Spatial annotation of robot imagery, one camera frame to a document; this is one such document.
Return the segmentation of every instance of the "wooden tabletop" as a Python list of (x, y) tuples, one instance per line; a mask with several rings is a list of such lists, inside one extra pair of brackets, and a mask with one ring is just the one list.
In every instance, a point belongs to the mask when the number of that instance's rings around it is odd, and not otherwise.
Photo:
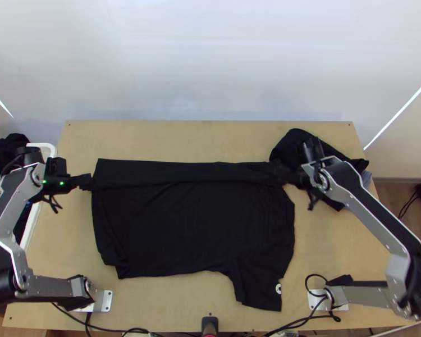
[[(172, 162), (267, 161), (288, 130), (299, 127), (351, 158), (363, 157), (352, 122), (69, 121), (58, 146), (72, 175), (93, 172), (98, 158)], [(95, 245), (91, 194), (74, 190), (57, 197), (63, 210), (42, 207), (28, 250), (36, 275), (83, 274), (100, 289), (113, 290), (110, 312), (94, 313), (91, 323), (110, 329), (134, 326), (150, 331), (199, 331), (203, 316), (219, 319), (221, 331), (268, 331), (310, 314), (304, 279), (319, 273), (331, 279), (384, 280), (388, 252), (349, 211), (318, 203), (307, 211), (306, 192), (285, 190), (295, 203), (295, 251), (282, 279), (282, 312), (245, 307), (235, 300), (231, 281), (203, 271), (169, 277), (119, 280)], [(370, 191), (376, 194), (374, 186)], [(318, 280), (310, 286), (321, 287)], [(84, 313), (74, 313), (84, 320)], [(402, 325), (388, 309), (350, 306), (332, 319), (309, 321), (303, 329), (348, 329)], [(5, 326), (82, 330), (49, 303), (8, 306)]]

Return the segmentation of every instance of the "floor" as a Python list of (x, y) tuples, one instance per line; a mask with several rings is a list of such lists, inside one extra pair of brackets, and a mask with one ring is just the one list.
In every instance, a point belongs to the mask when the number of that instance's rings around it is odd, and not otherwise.
[[(414, 184), (404, 183), (376, 183), (377, 193), (381, 202), (394, 214), (398, 214), (401, 207), (407, 202), (414, 191)], [(421, 239), (421, 202), (414, 202), (409, 208), (407, 214), (402, 219), (403, 223), (408, 226)], [(45, 331), (33, 329), (14, 329), (1, 327), (0, 319), (0, 337), (85, 337), (86, 333), (82, 331)], [(353, 329), (353, 330), (319, 330), (319, 331), (300, 331), (304, 336), (320, 336), (320, 337), (368, 337), (387, 331), (390, 328), (372, 328), (370, 329)], [(119, 334), (110, 333), (92, 333), (96, 337), (117, 337)], [(179, 334), (169, 334), (168, 337), (185, 336)], [(390, 337), (421, 337), (421, 325), (412, 327), (403, 331), (399, 331), (389, 335)]]

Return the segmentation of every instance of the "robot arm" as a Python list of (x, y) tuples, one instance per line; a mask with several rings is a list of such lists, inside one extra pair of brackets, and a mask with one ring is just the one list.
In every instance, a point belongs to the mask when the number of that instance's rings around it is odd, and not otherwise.
[(385, 281), (354, 281), (350, 276), (329, 281), (334, 304), (391, 308), (398, 316), (421, 319), (421, 241), (363, 187), (351, 164), (334, 156), (321, 158), (318, 140), (303, 148), (309, 161), (301, 166), (304, 185), (342, 203), (390, 252)]
[(109, 311), (112, 292), (96, 290), (83, 275), (69, 279), (34, 275), (26, 253), (16, 242), (13, 229), (27, 202), (68, 193), (75, 178), (65, 169), (65, 160), (50, 158), (44, 163), (35, 148), (22, 150), (24, 166), (1, 181), (0, 197), (0, 304), (11, 302), (57, 302), (66, 310)]

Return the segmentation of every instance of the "black cable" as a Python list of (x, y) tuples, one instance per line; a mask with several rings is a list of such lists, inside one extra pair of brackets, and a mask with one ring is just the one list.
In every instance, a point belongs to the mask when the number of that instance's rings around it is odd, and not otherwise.
[(279, 331), (282, 331), (282, 330), (287, 330), (287, 329), (297, 329), (298, 327), (302, 327), (302, 326), (303, 326), (304, 324), (306, 324), (308, 321), (310, 321), (310, 320), (315, 320), (315, 319), (317, 319), (317, 318), (332, 318), (332, 319), (333, 319), (334, 321), (336, 321), (337, 323), (341, 321), (341, 318), (339, 318), (338, 316), (335, 316), (335, 315), (333, 314), (333, 312), (332, 312), (332, 310), (333, 310), (333, 309), (335, 309), (335, 308), (339, 308), (340, 306), (337, 306), (337, 307), (335, 307), (335, 306), (334, 306), (334, 302), (335, 302), (335, 301), (334, 301), (334, 297), (333, 297), (332, 293), (330, 292), (330, 290), (329, 290), (328, 288), (324, 288), (324, 289), (325, 289), (327, 292), (329, 292), (329, 293), (330, 293), (330, 295), (331, 295), (331, 310), (329, 310), (329, 315), (313, 316), (313, 315), (315, 314), (315, 311), (317, 310), (317, 308), (320, 306), (320, 304), (321, 304), (321, 303), (323, 303), (326, 299), (329, 299), (328, 295), (326, 295), (326, 294), (317, 295), (317, 294), (312, 293), (312, 292), (309, 290), (309, 287), (307, 286), (307, 282), (308, 282), (308, 281), (309, 281), (309, 279), (310, 279), (311, 277), (313, 277), (313, 276), (320, 277), (320, 278), (322, 278), (323, 280), (325, 280), (325, 281), (327, 282), (327, 279), (326, 279), (324, 276), (320, 275), (320, 274), (310, 274), (310, 275), (308, 275), (308, 276), (305, 278), (304, 285), (305, 285), (305, 288), (306, 288), (307, 292), (308, 292), (309, 294), (311, 294), (311, 295), (315, 296), (315, 297), (321, 297), (321, 300), (320, 300), (320, 301), (317, 303), (317, 305), (316, 305), (316, 306), (312, 309), (312, 311), (310, 312), (310, 315), (309, 315), (309, 316), (307, 316), (307, 317), (300, 318), (300, 319), (298, 319), (298, 320), (296, 320), (296, 321), (290, 322), (290, 323), (288, 323), (288, 324), (286, 324), (286, 325), (284, 325), (284, 326), (281, 326), (281, 327), (279, 327), (279, 328), (277, 328), (277, 329), (275, 329), (275, 330), (269, 331), (269, 332), (267, 332), (267, 333), (264, 335), (264, 337), (269, 337), (269, 336), (274, 335), (275, 333), (278, 333)]
[(92, 312), (88, 312), (86, 315), (86, 321), (84, 322), (84, 328), (86, 330), (86, 335), (88, 337), (92, 337), (89, 331), (89, 321), (90, 321), (90, 317), (92, 316)]
[(418, 192), (414, 192), (410, 199), (403, 205), (403, 207), (401, 208), (401, 210), (399, 211), (399, 214), (397, 215), (397, 218), (399, 220), (401, 220), (404, 215), (407, 213), (407, 211), (409, 210), (411, 204), (413, 204), (415, 202), (415, 200), (417, 200), (419, 198), (419, 196), (417, 195)]
[(307, 286), (307, 282), (309, 281), (309, 279), (310, 279), (311, 277), (314, 277), (314, 276), (316, 276), (316, 277), (320, 277), (320, 278), (321, 278), (321, 279), (323, 279), (325, 282), (327, 282), (327, 279), (326, 279), (324, 276), (320, 275), (320, 274), (310, 274), (310, 275), (307, 275), (307, 277), (306, 277), (306, 278), (305, 278), (305, 280), (304, 280), (305, 290), (307, 290), (307, 292), (308, 292), (310, 295), (313, 295), (313, 296), (315, 296), (315, 297), (327, 297), (325, 294), (317, 295), (317, 294), (312, 293), (312, 292), (309, 290), (309, 287)]
[(128, 329), (128, 330), (115, 330), (115, 329), (106, 329), (104, 327), (95, 326), (95, 325), (89, 324), (89, 322), (86, 323), (86, 322), (83, 322), (82, 320), (79, 320), (75, 316), (69, 314), (67, 311), (64, 311), (63, 309), (59, 308), (59, 306), (57, 306), (54, 303), (52, 303), (52, 305), (56, 309), (58, 309), (59, 311), (61, 311), (64, 315), (66, 315), (66, 316), (70, 317), (71, 319), (73, 319), (75, 322), (78, 322), (80, 324), (83, 324), (84, 326), (86, 326), (86, 324), (87, 324), (87, 327), (88, 328), (91, 327), (92, 329), (96, 329), (96, 330), (100, 330), (100, 331), (106, 331), (107, 333), (124, 333), (124, 334), (129, 333), (129, 332), (132, 332), (132, 333), (141, 333), (141, 334), (149, 334), (150, 333), (147, 329), (143, 329), (141, 327), (132, 327), (131, 329)]
[(22, 155), (18, 155), (16, 158), (14, 158), (12, 161), (10, 161), (8, 164), (5, 165), (5, 167), (3, 168), (2, 172), (0, 172), (0, 176), (3, 177), (6, 173), (6, 171), (12, 167), (15, 163), (17, 163), (19, 161), (19, 159), (22, 157)]

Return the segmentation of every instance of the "black cloth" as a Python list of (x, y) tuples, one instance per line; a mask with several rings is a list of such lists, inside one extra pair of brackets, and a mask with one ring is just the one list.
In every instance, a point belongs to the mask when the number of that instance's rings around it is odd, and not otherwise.
[(92, 214), (104, 263), (120, 279), (219, 271), (242, 304), (280, 311), (294, 205), (277, 171), (271, 162), (99, 159)]
[[(305, 130), (291, 129), (273, 148), (269, 159), (271, 161), (280, 160), (285, 168), (289, 169), (291, 172), (294, 172), (302, 164), (298, 155), (297, 146), (314, 137), (315, 136), (313, 134)], [(340, 160), (348, 162), (359, 174), (361, 174), (367, 168), (369, 161), (365, 159), (350, 159), (340, 151), (337, 151), (334, 147), (325, 143), (323, 140), (320, 139), (320, 142), (326, 157), (335, 156)], [(312, 191), (312, 193), (337, 211), (340, 211), (344, 208), (342, 203), (330, 200), (318, 189)]]
[(0, 138), (0, 174), (4, 167), (16, 158), (16, 150), (26, 146), (30, 141), (25, 135), (14, 133)]

